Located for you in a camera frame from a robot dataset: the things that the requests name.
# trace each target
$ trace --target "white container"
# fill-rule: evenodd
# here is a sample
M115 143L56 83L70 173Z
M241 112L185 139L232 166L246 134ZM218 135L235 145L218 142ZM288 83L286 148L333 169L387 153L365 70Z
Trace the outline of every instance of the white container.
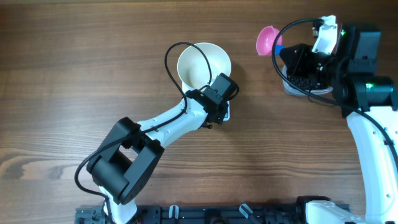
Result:
M283 69L282 69L282 74L286 77L286 71L287 71L287 67L286 65L284 65ZM285 88L285 93L292 95L292 96L306 96L303 93L299 92L298 90L292 88L289 84L287 84L284 81L284 88ZM326 89L323 90L311 90L311 93L315 94L315 95L322 95L325 93L329 93L333 90L332 87L328 87Z
M216 80L220 73L231 75L231 60L228 54L219 46L211 43L195 44L206 55L211 69L210 85ZM187 47L178 58L177 72L182 81L182 91L199 89L208 85L210 79L209 68L200 51L192 46ZM230 113L225 115L224 121L229 120Z

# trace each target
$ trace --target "pink object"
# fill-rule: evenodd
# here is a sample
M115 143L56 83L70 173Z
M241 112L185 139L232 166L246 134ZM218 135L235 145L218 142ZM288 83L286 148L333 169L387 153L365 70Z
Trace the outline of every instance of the pink object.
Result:
M272 44L278 33L279 30L273 26L267 26L260 32L256 43L257 53L260 56L271 56ZM279 37L277 45L282 45L282 36Z

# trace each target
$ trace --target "green indicator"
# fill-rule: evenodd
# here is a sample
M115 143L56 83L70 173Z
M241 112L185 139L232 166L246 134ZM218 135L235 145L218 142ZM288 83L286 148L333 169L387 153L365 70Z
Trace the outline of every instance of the green indicator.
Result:
M366 88L372 88L372 87L374 87L374 85L372 83L367 83L366 84Z

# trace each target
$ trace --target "robotic arm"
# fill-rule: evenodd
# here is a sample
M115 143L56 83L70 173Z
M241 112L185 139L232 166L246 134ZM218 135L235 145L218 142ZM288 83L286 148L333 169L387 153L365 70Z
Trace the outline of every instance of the robotic arm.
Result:
M142 134L142 131L174 118L184 108L184 100L165 113L146 121L134 123L125 117L119 120L109 132L103 143L105 146L117 139L131 136L90 159L87 171L102 193L109 197L113 222L127 223L136 213L134 198L146 185L155 166L164 152L164 148L180 136L199 129L211 128L207 123L222 124L228 111L227 101L238 90L238 85L224 74L220 74L214 83L203 92L187 91L187 110L176 120L154 131ZM132 148L137 153L134 162L130 161L119 147Z
M390 78L378 77L377 49L380 31L372 24L343 24L336 54L335 17L313 23L315 45L284 48L280 57L287 75L316 80L333 87L340 104L359 108L376 120L392 142L398 142L398 98ZM381 131L364 116L342 108L358 148L366 191L365 219L324 200L305 205L307 223L398 223L397 153Z

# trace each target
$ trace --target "wood grain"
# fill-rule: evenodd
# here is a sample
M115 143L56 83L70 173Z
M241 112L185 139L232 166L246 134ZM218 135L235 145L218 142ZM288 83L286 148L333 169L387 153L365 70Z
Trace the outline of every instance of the wood grain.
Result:
M148 119L178 103L163 60L179 41L225 49L241 92L230 121L167 148L139 204L310 194L363 215L358 154L340 110L287 96L270 58L257 56L256 38L304 17L371 21L382 29L378 74L398 81L396 10L392 1L315 0L0 6L0 223L71 223L75 208L101 203L75 187L73 173L118 119ZM313 43L310 25L284 35L284 45L299 42ZM183 49L169 57L176 78ZM86 171L80 179L96 188Z

